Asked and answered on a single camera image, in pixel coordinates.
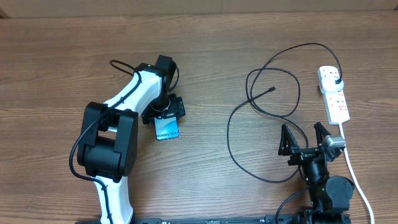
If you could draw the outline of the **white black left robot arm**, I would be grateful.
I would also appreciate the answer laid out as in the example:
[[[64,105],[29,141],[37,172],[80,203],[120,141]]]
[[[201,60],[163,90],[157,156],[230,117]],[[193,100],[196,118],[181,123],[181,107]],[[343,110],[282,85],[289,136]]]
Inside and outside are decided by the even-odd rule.
[[[134,223],[128,176],[137,157],[138,122],[153,125],[158,141],[174,139],[185,107],[173,93],[179,69],[171,57],[160,55],[154,65],[133,67],[119,60],[110,65],[132,79],[111,99],[86,106],[68,163],[75,177],[96,186],[101,207],[97,223]]]

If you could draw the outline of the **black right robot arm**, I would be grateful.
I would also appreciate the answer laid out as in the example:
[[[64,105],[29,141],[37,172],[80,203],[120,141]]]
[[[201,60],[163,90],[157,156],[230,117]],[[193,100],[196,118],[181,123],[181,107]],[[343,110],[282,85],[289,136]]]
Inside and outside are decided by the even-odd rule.
[[[281,221],[280,211],[293,198],[308,192],[311,206],[302,207],[297,213],[287,215],[287,223],[350,223],[344,212],[349,210],[354,192],[354,183],[346,177],[331,176],[328,163],[344,151],[346,141],[341,136],[332,136],[319,122],[314,124],[317,146],[302,149],[287,125],[282,125],[278,155],[289,156],[288,165],[302,169],[306,187],[287,198],[275,214],[275,223]]]

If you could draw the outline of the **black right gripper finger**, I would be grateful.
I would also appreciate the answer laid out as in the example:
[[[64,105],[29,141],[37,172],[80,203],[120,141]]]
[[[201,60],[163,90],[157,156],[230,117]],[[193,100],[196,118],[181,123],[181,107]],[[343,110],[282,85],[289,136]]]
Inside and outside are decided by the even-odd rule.
[[[321,124],[321,122],[317,122],[313,126],[315,128],[315,134],[317,138],[317,145],[318,146],[329,146],[330,143],[328,142],[331,134],[326,128]]]
[[[286,124],[281,126],[281,136],[278,155],[279,156],[291,156],[299,150],[299,145],[294,138],[291,130]]]

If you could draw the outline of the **Samsung Galaxy smartphone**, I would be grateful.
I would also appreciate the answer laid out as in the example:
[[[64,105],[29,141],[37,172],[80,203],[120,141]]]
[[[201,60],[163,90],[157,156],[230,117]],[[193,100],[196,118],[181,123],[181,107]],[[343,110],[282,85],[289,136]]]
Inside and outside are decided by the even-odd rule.
[[[155,135],[158,141],[179,137],[179,128],[176,117],[154,119]]]

